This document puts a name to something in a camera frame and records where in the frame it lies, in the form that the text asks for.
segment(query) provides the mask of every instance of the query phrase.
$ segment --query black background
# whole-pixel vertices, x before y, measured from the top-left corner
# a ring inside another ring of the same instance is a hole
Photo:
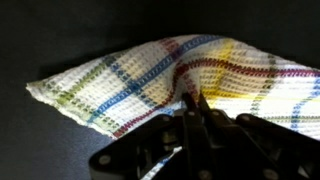
[[[230,36],[320,68],[320,1],[0,0],[0,179],[89,179],[107,137],[32,99],[26,82],[166,36]]]

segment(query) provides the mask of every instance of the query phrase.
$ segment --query woven fabric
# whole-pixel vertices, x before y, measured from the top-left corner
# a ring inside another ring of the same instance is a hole
[[[320,71],[231,38],[149,42],[27,84],[39,101],[117,139],[203,93],[211,108],[260,116],[320,139]]]

